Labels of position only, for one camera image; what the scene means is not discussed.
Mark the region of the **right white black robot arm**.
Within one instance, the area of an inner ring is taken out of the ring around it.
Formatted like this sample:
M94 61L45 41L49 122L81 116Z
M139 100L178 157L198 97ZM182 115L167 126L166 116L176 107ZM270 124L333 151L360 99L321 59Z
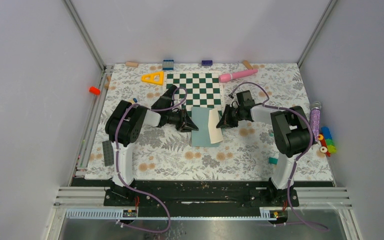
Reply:
M274 142L279 156L277 167L269 181L274 188L267 191L267 201L273 206L286 199L285 189L292 187L299 156L313 145L314 135L304 109L297 105L290 108L257 104L249 90L236 94L237 103L227 104L216 125L217 128L236 128L240 121L260 122L272 126Z

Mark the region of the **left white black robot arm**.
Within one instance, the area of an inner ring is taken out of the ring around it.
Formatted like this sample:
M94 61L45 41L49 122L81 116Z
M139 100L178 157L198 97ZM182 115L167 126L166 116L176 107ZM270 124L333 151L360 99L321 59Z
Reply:
M179 132L199 129L189 117L187 110L182 107L186 97L180 98L178 103L175 103L175 94L179 90L186 91L186 88L175 85L169 87L151 108L122 100L106 122L105 133L113 149L112 181L121 187L115 197L124 206L132 204L135 200L134 190L126 186L134 180L134 143L139 138L142 127L146 125L160 128L169 124L174 125Z

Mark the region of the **grey-blue envelope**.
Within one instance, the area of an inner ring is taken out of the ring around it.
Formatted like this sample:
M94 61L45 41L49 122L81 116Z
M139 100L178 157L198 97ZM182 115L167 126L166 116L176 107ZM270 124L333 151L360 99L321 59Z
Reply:
M191 131L191 146L203 148L216 148L220 143L211 143L208 128L210 111L212 108L196 107L191 108L191 119L198 127L198 130Z

